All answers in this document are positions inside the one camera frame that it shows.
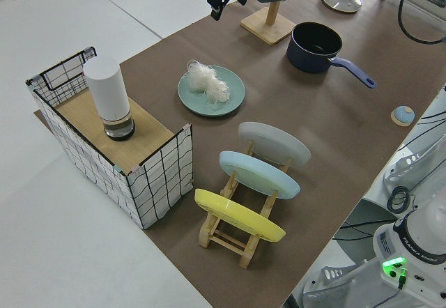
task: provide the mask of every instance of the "green plate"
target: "green plate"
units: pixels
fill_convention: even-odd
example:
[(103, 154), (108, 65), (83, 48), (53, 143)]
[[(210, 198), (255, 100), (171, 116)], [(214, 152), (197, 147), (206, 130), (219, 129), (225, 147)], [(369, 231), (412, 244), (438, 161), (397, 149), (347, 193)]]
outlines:
[(189, 88), (185, 73), (178, 83), (178, 95), (181, 102), (191, 111), (204, 116), (222, 116), (237, 109), (245, 98), (245, 86), (242, 80), (232, 71), (221, 66), (211, 66), (216, 71), (216, 77), (226, 82), (231, 95), (226, 102), (210, 102), (204, 92), (192, 91)]

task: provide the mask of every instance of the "storage basket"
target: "storage basket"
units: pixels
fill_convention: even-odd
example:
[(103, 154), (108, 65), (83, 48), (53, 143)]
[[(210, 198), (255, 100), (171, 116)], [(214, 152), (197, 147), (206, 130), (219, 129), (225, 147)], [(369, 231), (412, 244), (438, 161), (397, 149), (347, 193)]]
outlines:
[(125, 173), (57, 110), (66, 100), (86, 91), (82, 68), (93, 56), (95, 49), (86, 48), (27, 80), (26, 85), (76, 167), (140, 228), (147, 229), (193, 188), (192, 125), (186, 125)]

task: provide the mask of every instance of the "blue handle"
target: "blue handle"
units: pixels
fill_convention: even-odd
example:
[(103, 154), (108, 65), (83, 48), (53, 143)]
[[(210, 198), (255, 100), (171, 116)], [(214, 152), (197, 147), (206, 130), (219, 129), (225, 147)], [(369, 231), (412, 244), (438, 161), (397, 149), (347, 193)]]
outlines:
[(333, 57), (329, 59), (332, 66), (341, 66), (350, 71), (355, 77), (364, 83), (368, 88), (376, 88), (377, 83), (370, 78), (364, 71), (359, 69), (355, 64), (347, 61), (346, 59), (340, 59), (339, 57)]

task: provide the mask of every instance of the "pot lid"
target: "pot lid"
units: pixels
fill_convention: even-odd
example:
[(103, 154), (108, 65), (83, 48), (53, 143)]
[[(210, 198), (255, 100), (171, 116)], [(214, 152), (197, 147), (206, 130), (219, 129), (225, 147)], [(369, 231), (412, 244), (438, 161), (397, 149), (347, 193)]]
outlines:
[(322, 0), (323, 3), (333, 10), (343, 13), (354, 13), (362, 6), (361, 0)]

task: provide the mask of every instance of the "navy blue saucepan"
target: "navy blue saucepan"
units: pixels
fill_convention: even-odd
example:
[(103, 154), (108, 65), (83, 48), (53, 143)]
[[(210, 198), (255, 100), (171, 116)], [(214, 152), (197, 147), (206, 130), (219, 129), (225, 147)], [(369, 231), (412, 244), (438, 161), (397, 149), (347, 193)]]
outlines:
[(364, 71), (352, 62), (336, 57), (341, 48), (342, 40), (336, 31), (316, 22), (303, 22), (294, 27), (286, 55), (291, 64), (301, 71), (320, 73), (330, 66), (341, 66), (365, 86), (375, 88), (376, 82)]

